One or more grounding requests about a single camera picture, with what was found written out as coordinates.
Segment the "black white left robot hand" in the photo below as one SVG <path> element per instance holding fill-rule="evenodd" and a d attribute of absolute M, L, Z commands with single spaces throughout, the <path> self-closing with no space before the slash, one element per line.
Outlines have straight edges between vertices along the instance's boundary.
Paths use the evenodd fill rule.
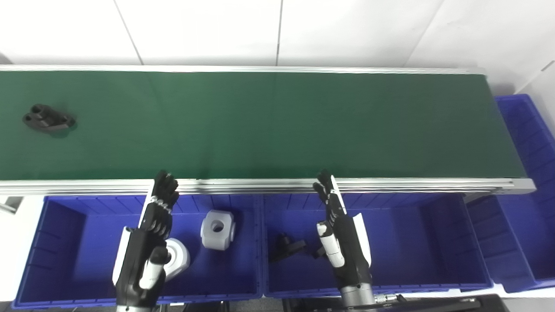
<path fill-rule="evenodd" d="M 117 312 L 152 312 L 164 288 L 164 265 L 171 256 L 166 240 L 173 227 L 178 182 L 158 172 L 145 198 L 137 227 L 122 231 L 112 282 Z"/>

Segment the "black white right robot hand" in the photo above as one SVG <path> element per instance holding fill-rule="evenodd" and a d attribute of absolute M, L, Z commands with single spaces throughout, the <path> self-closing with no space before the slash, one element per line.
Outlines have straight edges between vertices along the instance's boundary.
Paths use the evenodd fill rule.
<path fill-rule="evenodd" d="M 372 259 L 363 214 L 347 213 L 335 176 L 329 171 L 319 172 L 313 189 L 325 205 L 325 219 L 317 223 L 317 232 L 338 289 L 371 285 Z"/>

